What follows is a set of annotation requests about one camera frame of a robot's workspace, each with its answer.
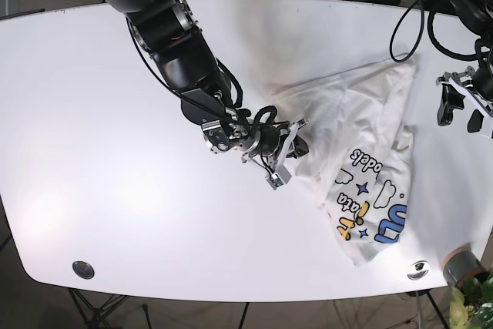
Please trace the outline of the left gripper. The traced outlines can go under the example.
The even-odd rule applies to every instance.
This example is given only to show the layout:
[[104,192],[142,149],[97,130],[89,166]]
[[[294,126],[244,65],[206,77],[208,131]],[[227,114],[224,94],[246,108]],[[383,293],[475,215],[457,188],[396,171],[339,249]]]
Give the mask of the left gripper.
[[437,114],[439,126],[448,126],[453,121],[455,109],[464,109],[464,99],[468,97],[476,106],[468,121],[467,131],[492,138],[492,110],[486,107],[492,103],[492,70],[486,59],[481,59],[478,68],[469,66],[464,72],[445,72],[436,80],[442,88],[441,101]]

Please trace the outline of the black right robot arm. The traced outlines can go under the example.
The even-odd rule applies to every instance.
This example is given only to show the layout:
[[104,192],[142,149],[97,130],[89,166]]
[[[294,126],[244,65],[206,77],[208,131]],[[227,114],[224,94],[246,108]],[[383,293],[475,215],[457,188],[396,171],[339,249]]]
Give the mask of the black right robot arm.
[[275,106],[256,114],[243,108],[238,80],[211,52],[186,0],[104,1],[124,14],[138,53],[155,62],[153,75],[180,99],[183,115],[200,126],[211,152],[239,150],[275,190],[290,181],[284,162],[308,154],[298,134],[307,121],[278,122]]

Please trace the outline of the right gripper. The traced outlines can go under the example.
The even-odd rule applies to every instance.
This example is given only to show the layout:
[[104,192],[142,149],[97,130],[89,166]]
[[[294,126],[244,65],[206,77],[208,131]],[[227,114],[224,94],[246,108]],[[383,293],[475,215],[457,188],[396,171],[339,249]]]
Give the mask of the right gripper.
[[263,107],[254,117],[246,109],[228,109],[230,121],[216,119],[202,124],[203,136],[215,154],[239,150],[242,163],[249,163],[263,171],[273,190],[290,182],[291,174],[281,163],[285,159],[299,159],[309,153],[299,130],[308,124],[302,118],[295,122],[277,122],[277,108]]

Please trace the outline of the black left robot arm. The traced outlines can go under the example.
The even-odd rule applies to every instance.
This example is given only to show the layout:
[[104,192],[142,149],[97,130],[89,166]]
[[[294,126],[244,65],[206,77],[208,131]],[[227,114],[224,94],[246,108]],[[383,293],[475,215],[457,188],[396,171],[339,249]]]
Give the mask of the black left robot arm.
[[[394,62],[407,61],[418,48],[424,32],[428,34],[431,44],[441,54],[450,59],[462,62],[477,62],[475,69],[467,67],[463,72],[446,72],[439,76],[436,85],[441,87],[441,100],[438,108],[437,121],[439,126],[452,124],[454,111],[463,110],[464,101],[468,99],[474,106],[474,111],[468,121],[469,133],[479,133],[483,137],[492,138],[492,0],[444,0],[451,4],[465,28],[476,35],[474,51],[471,54],[452,52],[445,48],[434,33],[434,18],[439,5],[424,13],[424,2],[415,0],[397,22],[391,35],[389,52]],[[393,53],[393,43],[404,17],[417,6],[420,10],[420,28],[418,37],[411,51],[402,59]]]

